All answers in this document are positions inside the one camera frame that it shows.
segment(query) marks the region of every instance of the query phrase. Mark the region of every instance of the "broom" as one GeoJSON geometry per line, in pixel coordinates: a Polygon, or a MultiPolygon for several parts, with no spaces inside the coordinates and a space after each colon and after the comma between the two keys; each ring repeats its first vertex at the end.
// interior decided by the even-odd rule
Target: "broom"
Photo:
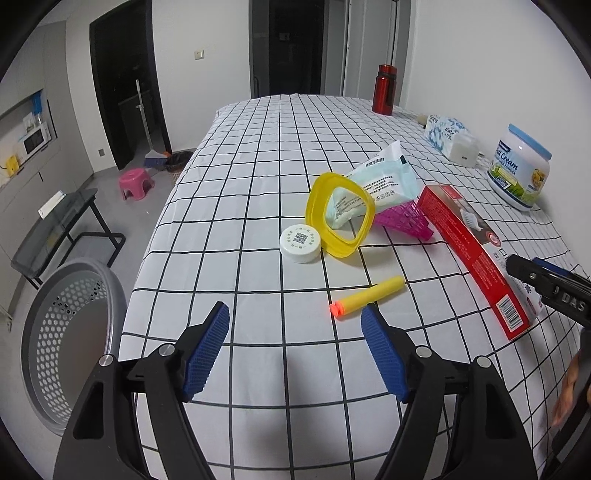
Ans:
{"type": "Polygon", "coordinates": [[[136,79],[135,87],[138,89],[138,96],[139,96],[139,112],[142,115],[142,122],[144,123],[144,131],[146,133],[146,138],[148,139],[148,145],[150,146],[150,151],[146,153],[144,158],[144,167],[146,168],[154,168],[154,167],[161,167],[166,162],[168,155],[158,153],[154,149],[154,145],[152,144],[152,138],[150,137],[150,131],[148,130],[148,122],[146,121],[146,114],[144,112],[144,102],[142,100],[142,92],[139,89],[139,80],[136,79]]]}

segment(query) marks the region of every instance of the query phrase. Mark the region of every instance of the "trash can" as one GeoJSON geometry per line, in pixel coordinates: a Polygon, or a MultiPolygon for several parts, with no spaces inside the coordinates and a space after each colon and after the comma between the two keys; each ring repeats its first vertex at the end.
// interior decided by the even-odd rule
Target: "trash can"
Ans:
{"type": "Polygon", "coordinates": [[[187,166],[189,160],[191,160],[192,155],[193,152],[191,152],[190,150],[176,152],[173,153],[164,163],[164,168],[166,169],[170,177],[173,179],[173,183],[177,182],[181,172],[187,166]]]}

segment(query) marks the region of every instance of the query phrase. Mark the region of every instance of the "yellow container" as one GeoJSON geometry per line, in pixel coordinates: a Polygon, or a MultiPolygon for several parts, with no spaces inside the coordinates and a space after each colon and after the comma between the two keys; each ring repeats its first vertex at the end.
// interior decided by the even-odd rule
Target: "yellow container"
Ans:
{"type": "Polygon", "coordinates": [[[13,155],[8,160],[6,160],[5,166],[9,177],[12,177],[16,172],[18,172],[19,164],[16,155],[13,155]]]}
{"type": "Polygon", "coordinates": [[[306,204],[306,224],[318,230],[322,239],[322,248],[336,258],[345,258],[351,255],[363,239],[367,236],[374,221],[375,203],[363,188],[354,181],[337,173],[323,173],[312,185],[308,203],[306,204]],[[326,223],[326,208],[330,197],[336,188],[342,187],[359,196],[366,206],[363,224],[353,240],[347,240],[338,235],[326,223]]]}

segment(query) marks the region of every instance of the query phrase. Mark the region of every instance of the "red water bottle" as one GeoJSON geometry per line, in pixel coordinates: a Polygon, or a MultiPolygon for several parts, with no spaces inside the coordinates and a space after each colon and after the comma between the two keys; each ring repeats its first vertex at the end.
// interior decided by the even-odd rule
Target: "red water bottle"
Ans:
{"type": "Polygon", "coordinates": [[[392,115],[394,93],[396,92],[396,74],[392,65],[380,65],[375,78],[374,105],[372,110],[381,115],[392,115]]]}

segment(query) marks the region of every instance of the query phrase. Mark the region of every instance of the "microwave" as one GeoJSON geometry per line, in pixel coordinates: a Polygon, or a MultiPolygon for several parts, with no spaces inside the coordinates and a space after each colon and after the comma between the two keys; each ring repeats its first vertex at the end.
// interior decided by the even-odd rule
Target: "microwave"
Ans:
{"type": "Polygon", "coordinates": [[[18,141],[17,155],[21,164],[41,150],[51,140],[46,122],[28,132],[18,141]]]}

